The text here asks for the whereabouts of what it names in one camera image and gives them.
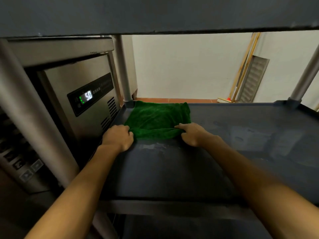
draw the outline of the temperature display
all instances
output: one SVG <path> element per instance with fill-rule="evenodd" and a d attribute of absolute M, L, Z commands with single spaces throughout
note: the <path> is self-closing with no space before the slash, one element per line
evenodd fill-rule
<path fill-rule="evenodd" d="M 82 104 L 84 104 L 87 101 L 91 100 L 92 98 L 93 98 L 92 92 L 89 90 L 80 96 L 80 101 Z"/>

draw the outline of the terracotta floor tile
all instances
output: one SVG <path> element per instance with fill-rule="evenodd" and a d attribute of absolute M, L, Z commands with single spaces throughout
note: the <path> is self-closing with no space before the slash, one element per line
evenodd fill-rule
<path fill-rule="evenodd" d="M 153 103 L 168 103 L 167 98 L 136 98 L 137 101 L 153 102 Z"/>
<path fill-rule="evenodd" d="M 209 99 L 169 99 L 169 103 L 211 103 Z"/>

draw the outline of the microfiber cloth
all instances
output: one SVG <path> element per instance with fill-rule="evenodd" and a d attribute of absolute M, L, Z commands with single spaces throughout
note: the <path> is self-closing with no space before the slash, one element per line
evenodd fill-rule
<path fill-rule="evenodd" d="M 184 132 L 174 128 L 180 123 L 191 123 L 190 110 L 184 104 L 157 104 L 137 101 L 125 122 L 135 139 L 170 139 Z"/>

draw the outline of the control panel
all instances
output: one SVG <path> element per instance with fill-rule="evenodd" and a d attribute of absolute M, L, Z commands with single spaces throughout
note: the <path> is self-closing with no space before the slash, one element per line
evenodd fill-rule
<path fill-rule="evenodd" d="M 112 76 L 111 73 L 108 73 L 67 94 L 74 115 L 76 117 L 81 115 L 113 88 Z"/>

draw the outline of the louvered vent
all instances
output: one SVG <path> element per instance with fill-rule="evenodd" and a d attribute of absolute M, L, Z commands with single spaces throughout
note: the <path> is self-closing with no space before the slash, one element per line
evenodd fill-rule
<path fill-rule="evenodd" d="M 117 108 L 116 108 L 116 104 L 115 104 L 115 100 L 114 97 L 112 97 L 108 102 L 108 110 L 110 111 L 110 115 L 107 116 L 102 122 L 101 122 L 101 126 L 103 131 L 105 131 L 107 128 L 109 128 L 111 122 L 114 120 L 116 114 L 117 114 Z"/>
<path fill-rule="evenodd" d="M 268 63 L 269 59 L 253 56 L 237 97 L 238 102 L 253 102 Z"/>

